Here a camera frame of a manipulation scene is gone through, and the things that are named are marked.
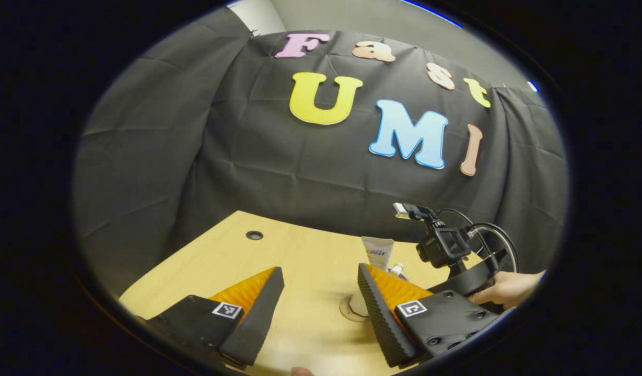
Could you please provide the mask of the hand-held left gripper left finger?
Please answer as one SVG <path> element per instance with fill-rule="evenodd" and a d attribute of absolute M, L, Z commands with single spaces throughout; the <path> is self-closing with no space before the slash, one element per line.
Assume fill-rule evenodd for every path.
<path fill-rule="evenodd" d="M 284 286 L 281 267 L 270 267 L 209 298 L 187 295 L 142 324 L 206 366 L 254 366 Z"/>

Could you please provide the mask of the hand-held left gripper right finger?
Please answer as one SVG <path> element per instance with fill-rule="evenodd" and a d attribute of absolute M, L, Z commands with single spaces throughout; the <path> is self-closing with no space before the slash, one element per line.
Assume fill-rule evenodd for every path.
<path fill-rule="evenodd" d="M 454 290 L 429 292 L 366 263 L 357 284 L 389 367 L 447 358 L 503 318 Z"/>

